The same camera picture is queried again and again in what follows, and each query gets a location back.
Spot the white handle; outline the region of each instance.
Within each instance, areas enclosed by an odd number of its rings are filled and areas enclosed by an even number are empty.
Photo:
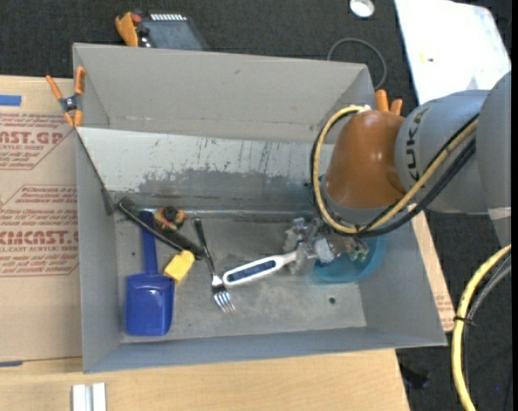
[[[223,274],[224,286],[230,288],[266,277],[272,272],[276,272],[284,267],[286,264],[294,262],[296,255],[297,252],[293,251],[292,253],[268,256],[226,271]]]

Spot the fork handle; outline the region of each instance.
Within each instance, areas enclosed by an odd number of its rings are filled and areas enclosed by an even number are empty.
[[[215,266],[213,265],[213,257],[211,256],[211,253],[209,252],[209,248],[207,247],[207,242],[205,241],[205,233],[204,233],[204,227],[201,223],[201,217],[193,217],[192,224],[193,224],[194,228],[196,229],[196,234],[198,235],[199,243],[201,244],[202,248],[204,249],[205,258],[207,259],[207,264],[209,265],[209,270],[211,271],[211,274],[215,274]]]

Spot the orange clamp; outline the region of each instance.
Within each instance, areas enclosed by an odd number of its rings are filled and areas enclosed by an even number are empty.
[[[68,124],[72,128],[81,126],[83,123],[83,112],[81,111],[80,103],[81,97],[85,91],[86,70],[82,66],[79,66],[76,69],[76,76],[74,78],[74,95],[69,98],[63,97],[58,85],[51,76],[47,75],[45,79],[49,83],[55,99],[61,104],[64,111],[64,117]]]

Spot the black wire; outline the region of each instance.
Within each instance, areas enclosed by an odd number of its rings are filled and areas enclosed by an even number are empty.
[[[330,127],[334,127],[336,123],[339,123],[342,119],[345,119],[349,116],[352,116],[355,114],[355,111],[350,111],[346,114],[343,114],[342,116],[338,117],[331,125]],[[318,143],[319,143],[319,137],[321,136],[321,134],[324,132],[324,129],[325,129],[325,126],[326,124],[321,128],[321,130],[319,131],[318,135],[316,136],[314,142],[313,142],[313,145],[312,145],[312,151],[310,152],[310,184],[311,184],[311,187],[312,187],[312,191],[313,191],[313,165],[314,165],[314,159],[315,159],[315,155],[316,155],[316,151],[318,149]],[[318,204],[318,200],[315,199],[315,193],[313,192],[313,206],[314,208],[316,209],[316,211],[319,213],[319,215],[321,215],[321,210],[319,209],[319,204]],[[327,202],[324,202],[324,206],[325,206],[325,210],[328,211],[331,215],[331,217],[333,217],[333,211],[329,208]]]
[[[478,311],[479,307],[483,304],[483,301],[485,300],[486,296],[488,296],[491,291],[500,283],[500,281],[508,275],[509,272],[511,272],[511,254],[501,263],[499,264],[491,273],[491,276],[485,281],[485,283],[481,286],[479,289],[477,295],[473,298],[472,305],[468,309],[466,321],[467,324],[473,325],[473,317]],[[466,352],[466,346],[467,346],[467,340],[469,335],[470,327],[468,325],[465,325],[464,330],[462,332],[462,340],[461,340],[461,347],[462,347],[462,364],[464,368],[464,381],[466,382],[466,385],[469,385],[469,363],[467,359],[467,352]]]
[[[462,169],[464,164],[475,154],[475,139],[472,139],[464,148],[464,150],[458,155],[458,158],[453,161],[450,167],[444,172],[441,178],[436,182],[436,184],[430,189],[430,191],[426,194],[426,196],[419,202],[417,205],[406,213],[403,217],[395,221],[394,223],[383,227],[382,229],[374,229],[369,230],[368,227],[372,226],[376,220],[382,217],[389,209],[393,208],[393,206],[389,207],[387,211],[381,213],[379,217],[375,218],[375,221],[370,222],[364,229],[362,229],[362,233],[357,233],[359,237],[369,237],[369,236],[378,236],[385,235],[390,233],[391,231],[398,229],[408,221],[410,221],[413,217],[418,215],[421,211],[425,210],[445,189],[447,184],[455,177],[455,175]]]
[[[502,411],[506,411],[506,408],[508,407],[509,398],[511,397],[513,384],[514,384],[514,364],[512,364],[509,369],[509,381],[508,381],[508,387],[506,388],[506,400],[504,401],[504,408],[502,408]]]
[[[380,51],[374,45],[372,45],[370,43],[367,43],[363,39],[343,38],[343,39],[339,39],[334,45],[331,46],[331,48],[329,49],[329,53],[327,53],[327,61],[331,60],[331,58],[333,56],[333,52],[335,51],[335,49],[339,45],[344,44],[344,43],[359,43],[361,45],[364,45],[365,47],[368,47],[369,49],[371,49],[372,51],[375,52],[375,54],[377,55],[378,59],[380,59],[380,63],[382,64],[382,77],[380,78],[380,82],[374,87],[375,90],[378,90],[384,84],[384,82],[386,81],[386,76],[388,74],[388,69],[387,69],[387,66],[386,66],[386,61],[384,60],[384,57],[382,56],[382,53],[380,53]]]
[[[428,170],[428,168],[432,165],[432,163],[434,162],[434,160],[436,158],[438,158],[441,153],[445,150],[447,150],[447,148],[449,147],[449,145],[456,139],[456,137],[458,137],[463,131],[464,129],[466,129],[475,119],[477,119],[479,117],[479,113],[475,114],[470,120],[468,120],[466,123],[464,123],[464,125],[462,125],[458,131],[456,131],[456,133],[454,133],[453,135],[450,136],[450,138],[445,141],[444,145],[441,146],[441,148],[436,152],[436,154],[432,157],[432,159],[430,160],[430,163],[428,163],[428,165],[425,167],[425,171]],[[386,213],[388,213],[392,208],[394,208],[394,206],[397,206],[398,202],[396,202],[395,204],[391,205],[390,207],[386,208],[384,211],[382,211],[378,216],[376,216],[368,225],[366,225],[366,227],[362,230],[362,231],[365,231],[366,229],[368,229],[369,227],[373,226],[381,217],[383,217]]]
[[[346,114],[338,117],[330,125],[330,127],[332,128],[333,126],[335,126],[336,123],[340,122],[343,118],[346,118],[347,116],[350,116],[350,115],[353,115],[353,114],[355,114],[355,113],[354,112],[349,112],[349,113],[346,113]],[[479,113],[476,113],[475,115],[472,116],[471,119],[469,119],[467,122],[465,122],[464,125],[462,125],[458,129],[458,131],[456,131],[456,133],[451,135],[451,137],[447,141],[445,141],[444,145],[441,146],[441,148],[432,157],[432,159],[430,160],[430,162],[426,166],[425,170],[427,170],[432,165],[434,160],[436,160],[440,156],[440,154],[442,152],[444,152],[449,147],[449,145],[464,131],[464,129],[466,129],[478,117],[479,117]],[[310,153],[310,178],[311,178],[310,183],[312,184],[312,187],[313,187],[313,166],[314,166],[315,153],[316,153],[316,150],[318,148],[319,137],[324,132],[325,126],[323,126],[321,128],[321,130],[319,131],[318,135],[316,136],[316,139],[313,142],[312,152]],[[431,188],[430,192],[425,196],[425,198],[420,203],[418,203],[415,206],[415,208],[412,211],[407,213],[402,218],[398,219],[395,223],[393,223],[389,227],[385,227],[385,228],[377,229],[377,230],[368,230],[369,227],[373,226],[381,217],[383,217],[386,213],[388,213],[388,211],[390,211],[392,208],[394,208],[394,206],[397,205],[397,202],[396,202],[395,204],[393,204],[393,205],[387,207],[386,209],[384,209],[384,211],[382,211],[378,216],[376,216],[364,228],[360,229],[360,227],[358,225],[356,225],[355,227],[358,230],[358,233],[356,235],[359,235],[361,237],[373,236],[373,235],[382,235],[382,234],[389,233],[392,230],[401,227],[403,224],[408,222],[411,218],[416,216],[419,212],[423,211],[428,205],[431,204],[431,202],[441,193],[441,190],[443,190],[443,188],[449,183],[449,181],[456,175],[456,173],[472,157],[472,155],[474,153],[475,153],[475,138],[472,139],[470,143],[468,143],[467,147],[464,149],[464,151],[462,151],[459,154],[458,158],[445,171],[445,173],[442,175],[442,177],[440,178],[438,183],[436,183]],[[321,215],[321,210],[319,209],[318,201],[316,199],[313,200],[313,206],[318,211],[318,213]],[[342,222],[341,218],[339,218],[338,216],[334,215],[334,212],[329,208],[329,206],[327,205],[327,202],[324,203],[324,206],[325,206],[325,210],[330,213],[331,217],[337,219],[339,221],[339,223]]]

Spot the cardboard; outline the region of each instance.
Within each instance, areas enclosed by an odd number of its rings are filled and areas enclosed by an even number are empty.
[[[0,76],[0,94],[21,96],[0,107],[0,362],[79,356],[74,134],[45,79]]]

